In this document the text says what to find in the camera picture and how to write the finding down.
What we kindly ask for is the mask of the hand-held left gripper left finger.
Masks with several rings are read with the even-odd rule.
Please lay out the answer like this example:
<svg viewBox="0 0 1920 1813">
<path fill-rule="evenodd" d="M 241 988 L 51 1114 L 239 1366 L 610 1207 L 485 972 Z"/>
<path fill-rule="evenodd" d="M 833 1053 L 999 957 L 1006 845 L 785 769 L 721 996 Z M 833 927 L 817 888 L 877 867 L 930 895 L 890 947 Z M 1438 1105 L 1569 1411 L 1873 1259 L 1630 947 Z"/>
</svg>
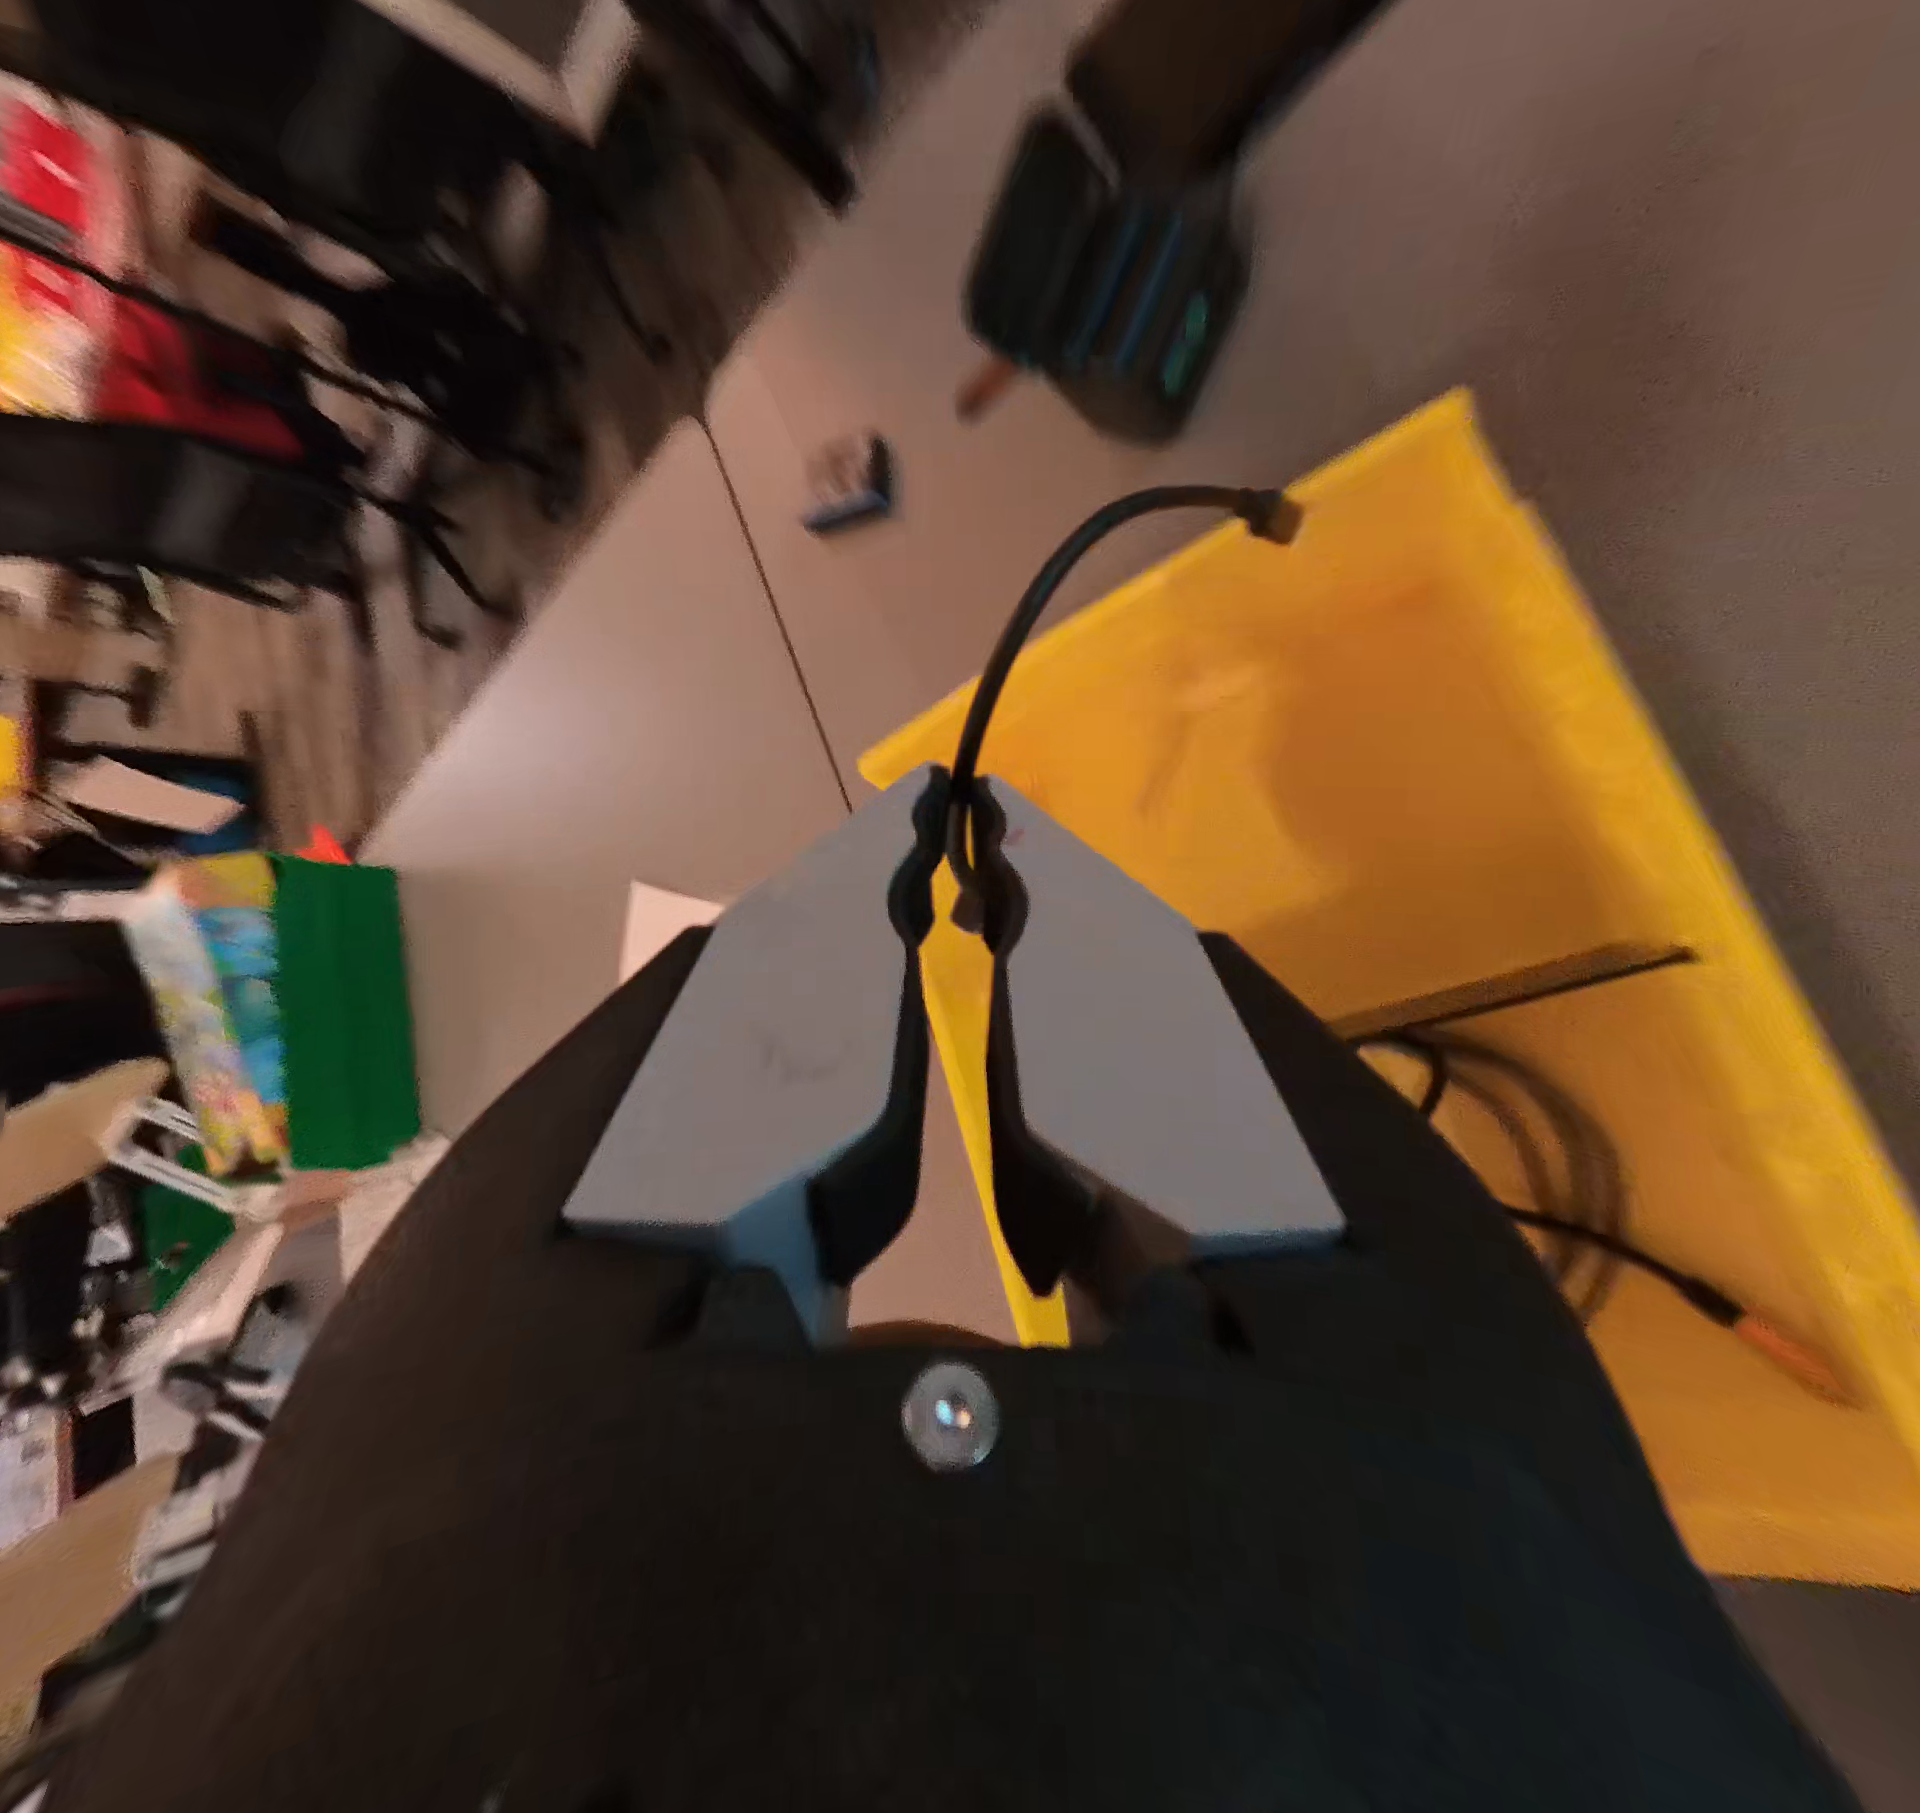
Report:
<svg viewBox="0 0 1920 1813">
<path fill-rule="evenodd" d="M 576 1237 L 775 1273 L 812 1344 L 922 1200 L 922 952 L 952 773 L 923 764 L 724 909 L 575 1185 Z"/>
</svg>

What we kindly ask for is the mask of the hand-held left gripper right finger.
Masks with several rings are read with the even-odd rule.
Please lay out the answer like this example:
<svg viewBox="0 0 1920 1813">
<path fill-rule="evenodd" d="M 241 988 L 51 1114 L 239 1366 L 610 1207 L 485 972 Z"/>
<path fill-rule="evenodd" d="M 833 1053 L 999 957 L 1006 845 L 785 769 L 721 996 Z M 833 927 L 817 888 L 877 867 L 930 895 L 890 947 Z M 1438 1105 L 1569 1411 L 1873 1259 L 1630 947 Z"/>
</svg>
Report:
<svg viewBox="0 0 1920 1813">
<path fill-rule="evenodd" d="M 1330 1251 L 1346 1215 L 1199 930 L 983 780 L 994 1203 L 1024 1281 L 1118 1305 L 1155 1271 Z"/>
</svg>

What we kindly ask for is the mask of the yellow plastic bin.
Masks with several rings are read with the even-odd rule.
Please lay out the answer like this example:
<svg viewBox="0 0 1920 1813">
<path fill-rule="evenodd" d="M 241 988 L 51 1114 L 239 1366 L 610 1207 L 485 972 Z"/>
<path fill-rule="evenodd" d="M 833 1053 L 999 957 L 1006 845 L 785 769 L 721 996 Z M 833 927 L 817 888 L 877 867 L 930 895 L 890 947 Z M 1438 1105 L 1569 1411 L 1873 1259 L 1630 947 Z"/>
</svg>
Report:
<svg viewBox="0 0 1920 1813">
<path fill-rule="evenodd" d="M 1587 1337 L 1712 1577 L 1918 1590 L 1918 1215 L 1467 389 L 1045 634 L 984 769 L 1320 1017 L 1584 954 L 1693 965 L 1462 1021 L 1438 1128 L 1736 1297 Z"/>
</svg>

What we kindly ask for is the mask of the person's right forearm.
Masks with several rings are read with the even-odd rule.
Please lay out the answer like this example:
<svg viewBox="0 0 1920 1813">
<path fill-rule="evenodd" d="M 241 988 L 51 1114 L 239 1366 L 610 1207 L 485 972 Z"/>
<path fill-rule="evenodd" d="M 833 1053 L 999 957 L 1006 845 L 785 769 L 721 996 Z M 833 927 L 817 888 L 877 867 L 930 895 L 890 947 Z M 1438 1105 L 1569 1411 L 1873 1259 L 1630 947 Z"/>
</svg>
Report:
<svg viewBox="0 0 1920 1813">
<path fill-rule="evenodd" d="M 1110 0 L 1068 56 L 1068 100 L 1122 176 L 1230 170 L 1392 0 Z"/>
</svg>

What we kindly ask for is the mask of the black bin divider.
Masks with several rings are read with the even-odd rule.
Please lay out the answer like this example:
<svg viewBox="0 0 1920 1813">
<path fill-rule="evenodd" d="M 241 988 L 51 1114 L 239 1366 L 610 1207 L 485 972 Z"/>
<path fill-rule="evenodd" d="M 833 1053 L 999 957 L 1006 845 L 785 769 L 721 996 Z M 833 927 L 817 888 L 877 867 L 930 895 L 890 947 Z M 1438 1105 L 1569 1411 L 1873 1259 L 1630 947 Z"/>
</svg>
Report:
<svg viewBox="0 0 1920 1813">
<path fill-rule="evenodd" d="M 1475 984 L 1433 988 L 1399 1002 L 1323 1017 L 1323 1026 L 1350 1043 L 1375 1043 L 1395 1035 L 1442 1028 L 1502 1009 L 1545 1008 L 1551 999 L 1626 984 L 1693 962 L 1698 952 L 1688 942 L 1606 942 L 1584 954 L 1506 970 Z"/>
</svg>

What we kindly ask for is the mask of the green colourful box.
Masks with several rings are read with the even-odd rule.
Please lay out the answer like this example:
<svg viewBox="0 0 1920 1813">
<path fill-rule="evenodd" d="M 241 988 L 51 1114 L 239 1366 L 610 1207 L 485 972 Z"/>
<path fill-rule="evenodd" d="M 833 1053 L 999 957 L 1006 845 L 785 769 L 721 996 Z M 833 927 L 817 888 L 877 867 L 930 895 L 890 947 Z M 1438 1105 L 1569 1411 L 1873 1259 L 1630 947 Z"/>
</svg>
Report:
<svg viewBox="0 0 1920 1813">
<path fill-rule="evenodd" d="M 370 1172 L 417 1148 L 397 878 L 233 852 L 167 865 L 119 914 L 217 1185 Z"/>
</svg>

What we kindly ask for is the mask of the black power station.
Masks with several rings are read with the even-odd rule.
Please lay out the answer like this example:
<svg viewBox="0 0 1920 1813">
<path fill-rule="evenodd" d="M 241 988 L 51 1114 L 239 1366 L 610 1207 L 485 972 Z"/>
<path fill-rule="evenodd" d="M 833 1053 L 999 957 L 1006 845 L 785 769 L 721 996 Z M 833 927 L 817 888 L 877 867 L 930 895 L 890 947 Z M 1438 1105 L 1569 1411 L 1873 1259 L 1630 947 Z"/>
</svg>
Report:
<svg viewBox="0 0 1920 1813">
<path fill-rule="evenodd" d="M 1093 435 L 1155 448 L 1188 429 L 1245 286 L 1227 176 L 1122 176 L 1074 121 L 1037 110 L 975 246 L 961 318 Z"/>
</svg>

